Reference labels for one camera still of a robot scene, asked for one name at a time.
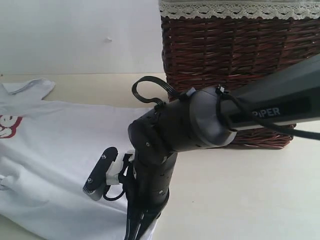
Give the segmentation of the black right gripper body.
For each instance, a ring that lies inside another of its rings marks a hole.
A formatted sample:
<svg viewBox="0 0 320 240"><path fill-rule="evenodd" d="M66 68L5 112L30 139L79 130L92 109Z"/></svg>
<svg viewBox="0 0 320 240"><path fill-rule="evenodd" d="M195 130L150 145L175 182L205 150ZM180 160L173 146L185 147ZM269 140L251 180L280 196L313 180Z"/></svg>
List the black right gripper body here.
<svg viewBox="0 0 320 240"><path fill-rule="evenodd" d="M145 166L126 162L119 177L127 199L126 240L141 240L161 215L170 195L170 160Z"/></svg>

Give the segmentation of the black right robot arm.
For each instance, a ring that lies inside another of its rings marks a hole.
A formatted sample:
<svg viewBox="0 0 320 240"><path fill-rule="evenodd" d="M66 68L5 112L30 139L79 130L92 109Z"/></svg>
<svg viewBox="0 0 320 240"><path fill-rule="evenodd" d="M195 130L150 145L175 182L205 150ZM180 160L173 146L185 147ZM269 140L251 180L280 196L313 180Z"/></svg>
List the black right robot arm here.
<svg viewBox="0 0 320 240"><path fill-rule="evenodd" d="M175 100L153 98L155 107L128 126L134 148L123 184L127 198L125 238L139 240L161 215L179 152L229 145L242 130L264 127L311 140L319 133L290 128L320 118L320 57L312 56L236 90L222 86L180 93L157 77Z"/></svg>

